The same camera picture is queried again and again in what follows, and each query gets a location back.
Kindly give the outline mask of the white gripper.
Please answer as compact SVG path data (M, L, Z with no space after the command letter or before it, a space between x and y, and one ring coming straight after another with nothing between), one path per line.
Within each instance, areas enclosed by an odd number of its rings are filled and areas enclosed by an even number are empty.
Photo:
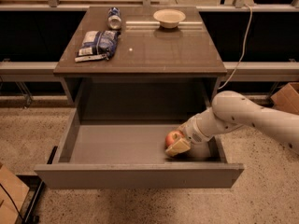
M180 130L175 133L176 140L171 140L166 142L166 151L165 153L174 157L177 154L187 152L191 149L189 142L199 145L205 142L208 142L211 137L204 135L201 130L200 123L202 121L202 115L197 114L189 118L186 122L181 124L178 129Z

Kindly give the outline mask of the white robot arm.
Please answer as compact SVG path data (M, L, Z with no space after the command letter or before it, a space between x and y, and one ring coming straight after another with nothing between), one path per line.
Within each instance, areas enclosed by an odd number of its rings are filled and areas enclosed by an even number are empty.
M242 125L250 126L299 154L299 116L260 105L235 91L222 91L211 107L198 113L165 138L166 154L174 157L192 145L202 145L218 134L229 133Z

